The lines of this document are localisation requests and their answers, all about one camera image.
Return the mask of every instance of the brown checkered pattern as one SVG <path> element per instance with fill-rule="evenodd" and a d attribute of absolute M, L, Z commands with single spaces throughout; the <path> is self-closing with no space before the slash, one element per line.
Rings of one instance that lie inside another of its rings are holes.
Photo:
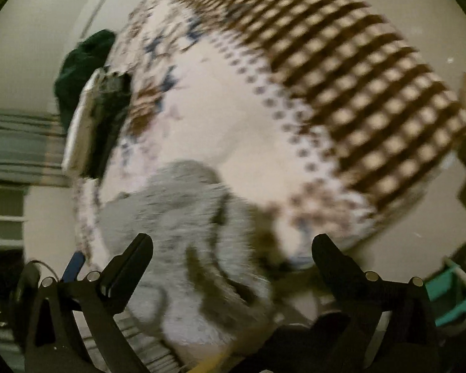
<path fill-rule="evenodd" d="M 466 111 L 395 29 L 361 0 L 182 0 L 207 26 L 261 49 L 273 80 L 326 125 L 340 176 L 379 211 L 440 162 Z"/>

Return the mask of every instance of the gray towel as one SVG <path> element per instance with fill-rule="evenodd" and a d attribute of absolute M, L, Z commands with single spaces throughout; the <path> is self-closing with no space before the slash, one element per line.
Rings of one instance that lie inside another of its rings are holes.
<path fill-rule="evenodd" d="M 181 161 L 142 192 L 108 203 L 99 225 L 111 255 L 138 233 L 154 256 L 128 308 L 147 333 L 177 344 L 225 344 L 267 321 L 271 286 L 256 264 L 254 210 L 208 167 Z"/>

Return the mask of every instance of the teal object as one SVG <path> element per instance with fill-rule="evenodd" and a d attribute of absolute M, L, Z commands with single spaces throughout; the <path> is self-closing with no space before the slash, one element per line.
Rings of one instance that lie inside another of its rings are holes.
<path fill-rule="evenodd" d="M 441 296 L 445 295 L 449 290 L 451 290 L 459 282 L 459 278 L 455 274 L 455 269 L 460 266 L 455 264 L 450 268 L 443 271 L 439 276 L 431 279 L 426 283 L 426 291 L 430 301 L 438 300 Z M 455 319 L 459 318 L 461 315 L 466 313 L 466 298 L 457 301 L 456 306 L 445 313 L 444 315 L 438 317 L 435 320 L 435 325 L 441 327 L 442 325 L 448 324 Z"/>

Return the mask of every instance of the floor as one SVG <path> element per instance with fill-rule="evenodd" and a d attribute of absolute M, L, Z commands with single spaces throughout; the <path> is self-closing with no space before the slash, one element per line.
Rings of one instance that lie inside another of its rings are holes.
<path fill-rule="evenodd" d="M 95 18 L 92 25 L 101 29 L 106 21 L 114 23 L 107 13 L 110 7 L 117 6 L 117 1 L 107 0 L 98 7 L 103 15 Z M 462 73 L 466 71 L 466 16 L 454 0 L 367 1 L 374 11 L 388 17 L 451 88 L 458 91 Z M 375 270 L 384 279 L 397 281 L 408 281 L 415 275 L 426 277 L 441 266 L 443 256 L 466 241 L 466 209 L 458 199 L 466 183 L 466 168 L 456 158 L 450 158 L 445 167 L 410 214 L 353 252 L 363 269 Z M 58 211 L 67 220 L 71 217 L 68 195 L 63 201 L 65 206 Z M 41 249 L 39 255 L 48 257 L 40 239 L 32 239 L 37 240 L 33 246 Z M 57 239 L 48 237 L 50 248 L 55 248 Z"/>

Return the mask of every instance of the dark green cloth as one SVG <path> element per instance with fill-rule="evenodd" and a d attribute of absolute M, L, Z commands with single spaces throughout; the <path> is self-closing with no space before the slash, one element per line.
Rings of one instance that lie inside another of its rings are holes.
<path fill-rule="evenodd" d="M 115 39 L 114 32 L 104 29 L 78 44 L 66 56 L 54 86 L 62 128 L 66 133 L 83 87 L 93 72 L 105 64 Z"/>

